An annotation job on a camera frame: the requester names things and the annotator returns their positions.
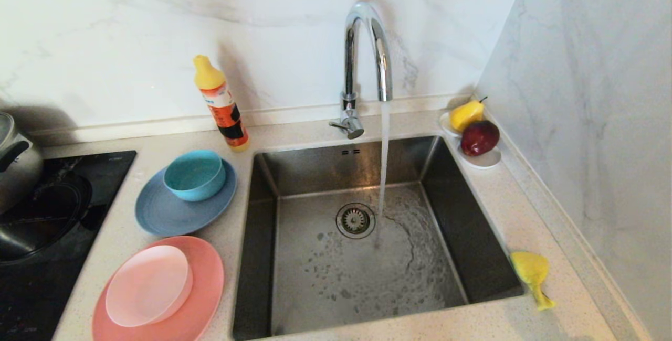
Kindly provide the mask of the orange dish soap bottle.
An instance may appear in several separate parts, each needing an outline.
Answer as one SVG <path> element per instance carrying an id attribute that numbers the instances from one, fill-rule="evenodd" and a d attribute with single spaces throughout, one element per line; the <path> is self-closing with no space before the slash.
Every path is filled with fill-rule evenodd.
<path id="1" fill-rule="evenodd" d="M 199 89 L 215 124 L 234 152 L 242 152 L 249 146 L 249 133 L 243 126 L 237 103 L 227 86 L 225 74 L 215 68 L 207 56 L 193 59 L 195 86 Z"/>

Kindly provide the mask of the metal sink drain strainer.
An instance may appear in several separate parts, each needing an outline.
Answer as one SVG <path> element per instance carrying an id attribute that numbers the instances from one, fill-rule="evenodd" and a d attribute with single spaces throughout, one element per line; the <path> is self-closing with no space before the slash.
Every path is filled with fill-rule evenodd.
<path id="1" fill-rule="evenodd" d="M 361 240 L 374 231 L 376 214 L 363 203 L 348 203 L 338 210 L 335 223 L 346 238 Z"/>

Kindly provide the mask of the stainless steel sink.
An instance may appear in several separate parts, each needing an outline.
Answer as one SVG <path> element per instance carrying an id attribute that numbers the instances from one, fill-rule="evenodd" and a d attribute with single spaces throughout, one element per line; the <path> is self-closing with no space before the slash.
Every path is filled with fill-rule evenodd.
<path id="1" fill-rule="evenodd" d="M 234 339 L 317 331 L 503 300 L 524 290 L 439 136 L 254 155 Z M 376 227 L 343 236 L 363 203 Z"/>

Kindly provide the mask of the yellow sponge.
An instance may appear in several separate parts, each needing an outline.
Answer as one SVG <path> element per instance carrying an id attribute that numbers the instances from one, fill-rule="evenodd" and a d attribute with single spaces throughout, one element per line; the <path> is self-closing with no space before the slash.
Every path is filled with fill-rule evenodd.
<path id="1" fill-rule="evenodd" d="M 553 309 L 556 303 L 541 289 L 550 271 L 550 262 L 537 253 L 516 251 L 510 255 L 516 274 L 530 289 L 538 311 Z"/>

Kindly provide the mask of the chrome gooseneck faucet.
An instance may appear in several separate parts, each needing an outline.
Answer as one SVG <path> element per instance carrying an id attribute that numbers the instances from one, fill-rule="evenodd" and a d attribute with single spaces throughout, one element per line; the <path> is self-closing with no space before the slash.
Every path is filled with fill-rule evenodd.
<path id="1" fill-rule="evenodd" d="M 386 31 L 376 8 L 369 2 L 355 3 L 345 22 L 344 33 L 344 88 L 341 92 L 341 115 L 339 122 L 329 122 L 352 140 L 364 133 L 356 109 L 358 94 L 354 90 L 355 42 L 360 26 L 364 26 L 372 42 L 376 78 L 377 99 L 380 102 L 393 100 L 393 62 Z"/>

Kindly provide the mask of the yellow pear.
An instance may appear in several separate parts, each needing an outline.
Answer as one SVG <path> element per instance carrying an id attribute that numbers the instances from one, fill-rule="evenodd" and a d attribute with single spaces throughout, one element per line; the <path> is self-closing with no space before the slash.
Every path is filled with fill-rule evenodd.
<path id="1" fill-rule="evenodd" d="M 458 134 L 463 133 L 470 124 L 483 121 L 487 95 L 480 100 L 472 100 L 454 109 L 450 114 L 450 125 Z"/>

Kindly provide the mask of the dark red apple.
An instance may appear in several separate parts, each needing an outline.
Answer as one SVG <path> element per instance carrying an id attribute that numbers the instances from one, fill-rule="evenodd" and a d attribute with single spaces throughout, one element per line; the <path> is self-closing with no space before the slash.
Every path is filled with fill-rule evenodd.
<path id="1" fill-rule="evenodd" d="M 478 156 L 493 150 L 499 143 L 499 128 L 489 120 L 473 122 L 461 135 L 460 148 L 465 155 Z"/>

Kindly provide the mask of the teal bowl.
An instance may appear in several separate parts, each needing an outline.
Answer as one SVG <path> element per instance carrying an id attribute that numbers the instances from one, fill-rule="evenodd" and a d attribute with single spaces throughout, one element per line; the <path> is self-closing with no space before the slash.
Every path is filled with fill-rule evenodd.
<path id="1" fill-rule="evenodd" d="M 223 159 L 211 150 L 194 150 L 173 160 L 163 176 L 176 197 L 197 202 L 213 197 L 227 179 Z"/>

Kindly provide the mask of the white fruit dish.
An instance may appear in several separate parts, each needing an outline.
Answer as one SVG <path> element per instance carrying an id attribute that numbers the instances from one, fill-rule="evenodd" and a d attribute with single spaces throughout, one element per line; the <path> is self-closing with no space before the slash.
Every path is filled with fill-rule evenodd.
<path id="1" fill-rule="evenodd" d="M 457 131 L 452 128 L 449 112 L 444 112 L 444 114 L 439 117 L 438 123 L 444 133 L 448 135 L 448 138 L 451 140 L 452 144 L 455 145 L 458 156 L 468 166 L 475 167 L 476 169 L 489 169 L 497 166 L 497 164 L 499 164 L 501 161 L 501 151 L 497 146 L 493 150 L 490 150 L 490 152 L 487 152 L 483 155 L 469 156 L 464 154 L 464 151 L 460 147 L 461 134 L 458 134 Z"/>

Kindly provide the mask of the large salmon pink plate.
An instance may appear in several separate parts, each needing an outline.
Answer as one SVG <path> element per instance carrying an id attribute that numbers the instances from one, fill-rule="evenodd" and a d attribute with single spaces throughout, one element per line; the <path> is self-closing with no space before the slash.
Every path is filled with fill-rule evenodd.
<path id="1" fill-rule="evenodd" d="M 173 246 L 185 253 L 193 272 L 192 291 L 187 300 L 175 314 L 161 322 L 139 327 L 118 326 L 108 316 L 105 305 L 110 279 L 94 309 L 94 341 L 197 341 L 208 327 L 225 285 L 220 255 L 207 241 L 190 236 L 166 238 L 143 250 L 154 246 Z"/>

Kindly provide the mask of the blue plate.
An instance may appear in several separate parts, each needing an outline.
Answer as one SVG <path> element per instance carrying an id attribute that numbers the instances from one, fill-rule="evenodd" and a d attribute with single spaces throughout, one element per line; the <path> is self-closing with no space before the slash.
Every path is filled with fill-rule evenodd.
<path id="1" fill-rule="evenodd" d="M 144 231 L 161 237 L 187 235 L 208 226 L 230 205 L 237 190 L 237 172 L 222 160 L 226 181 L 216 195 L 190 202 L 176 197 L 163 183 L 167 167 L 144 185 L 136 200 L 136 221 Z"/>

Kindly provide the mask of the small light pink plate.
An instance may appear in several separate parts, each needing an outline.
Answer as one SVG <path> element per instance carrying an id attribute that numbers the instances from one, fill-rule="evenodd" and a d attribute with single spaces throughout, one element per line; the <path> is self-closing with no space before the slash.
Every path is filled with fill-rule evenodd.
<path id="1" fill-rule="evenodd" d="M 122 327 L 139 327 L 172 316 L 187 300 L 194 274 L 175 246 L 142 250 L 111 278 L 105 298 L 108 316 Z"/>

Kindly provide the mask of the stainless steel pot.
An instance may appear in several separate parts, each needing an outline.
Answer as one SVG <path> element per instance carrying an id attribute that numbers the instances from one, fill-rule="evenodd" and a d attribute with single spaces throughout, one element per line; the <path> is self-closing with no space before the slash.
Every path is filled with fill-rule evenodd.
<path id="1" fill-rule="evenodd" d="M 0 112 L 0 214 L 7 212 L 37 184 L 43 172 L 40 147 Z"/>

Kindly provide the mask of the black induction cooktop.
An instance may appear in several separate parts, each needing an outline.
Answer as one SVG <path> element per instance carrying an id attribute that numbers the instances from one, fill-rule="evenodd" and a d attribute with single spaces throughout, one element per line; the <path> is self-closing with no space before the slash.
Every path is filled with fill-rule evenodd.
<path id="1" fill-rule="evenodd" d="M 44 162 L 43 173 L 30 193 L 37 186 L 60 181 L 67 174 L 77 174 L 91 183 L 92 196 L 81 219 L 58 241 L 31 257 L 0 264 L 0 341 L 52 339 L 81 269 L 136 156 L 137 153 L 130 150 Z"/>

